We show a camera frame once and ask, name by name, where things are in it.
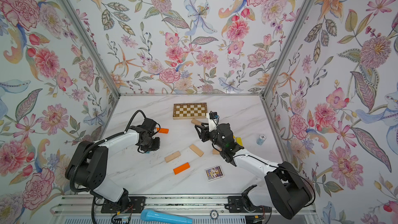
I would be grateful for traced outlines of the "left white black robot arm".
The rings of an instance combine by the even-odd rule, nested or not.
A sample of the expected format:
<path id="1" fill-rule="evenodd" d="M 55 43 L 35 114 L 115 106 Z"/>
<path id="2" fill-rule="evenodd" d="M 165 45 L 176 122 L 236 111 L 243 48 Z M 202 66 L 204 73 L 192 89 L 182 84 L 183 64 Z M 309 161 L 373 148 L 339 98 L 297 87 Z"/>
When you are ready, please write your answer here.
<path id="1" fill-rule="evenodd" d="M 71 191 L 88 192 L 96 198 L 127 205 L 128 191 L 107 176 L 108 160 L 132 145 L 143 153 L 158 150 L 160 138 L 155 135 L 159 127 L 154 120 L 145 118 L 141 125 L 132 125 L 100 141 L 81 142 L 65 171 Z"/>

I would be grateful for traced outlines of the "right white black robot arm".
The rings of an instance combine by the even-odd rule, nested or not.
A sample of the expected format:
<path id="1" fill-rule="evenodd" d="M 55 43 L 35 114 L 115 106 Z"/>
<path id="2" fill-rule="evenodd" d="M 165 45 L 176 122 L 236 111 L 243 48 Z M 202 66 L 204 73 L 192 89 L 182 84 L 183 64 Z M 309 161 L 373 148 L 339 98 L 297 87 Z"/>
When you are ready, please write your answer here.
<path id="1" fill-rule="evenodd" d="M 194 126 L 202 142 L 210 141 L 226 163 L 244 169 L 265 184 L 245 189 L 240 198 L 228 204 L 230 210 L 255 212 L 257 208 L 274 208 L 282 217 L 292 219 L 301 209 L 315 201 L 315 190 L 285 161 L 275 163 L 255 156 L 233 138 L 228 123 L 211 127 L 208 123 Z"/>

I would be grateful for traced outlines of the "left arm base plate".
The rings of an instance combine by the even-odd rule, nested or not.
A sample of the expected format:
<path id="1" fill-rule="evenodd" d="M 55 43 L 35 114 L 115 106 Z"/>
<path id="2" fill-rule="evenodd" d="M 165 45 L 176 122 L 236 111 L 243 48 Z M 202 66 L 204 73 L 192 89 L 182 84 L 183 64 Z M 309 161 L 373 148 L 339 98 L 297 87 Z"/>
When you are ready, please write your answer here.
<path id="1" fill-rule="evenodd" d="M 118 202 L 105 200 L 102 208 L 102 214 L 116 214 L 117 212 L 140 214 L 145 207 L 146 197 L 129 196 L 129 199 L 122 197 Z"/>

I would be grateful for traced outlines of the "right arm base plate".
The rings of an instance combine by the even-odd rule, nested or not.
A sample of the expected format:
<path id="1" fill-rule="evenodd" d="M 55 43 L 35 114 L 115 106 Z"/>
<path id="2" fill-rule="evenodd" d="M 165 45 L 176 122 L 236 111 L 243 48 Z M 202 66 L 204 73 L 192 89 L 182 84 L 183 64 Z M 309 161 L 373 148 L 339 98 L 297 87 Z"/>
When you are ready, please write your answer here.
<path id="1" fill-rule="evenodd" d="M 254 206 L 251 202 L 249 202 L 248 198 L 243 196 L 228 196 L 227 204 L 224 205 L 224 208 L 229 211 L 229 213 L 271 213 L 272 209 L 270 207 L 265 206 Z"/>

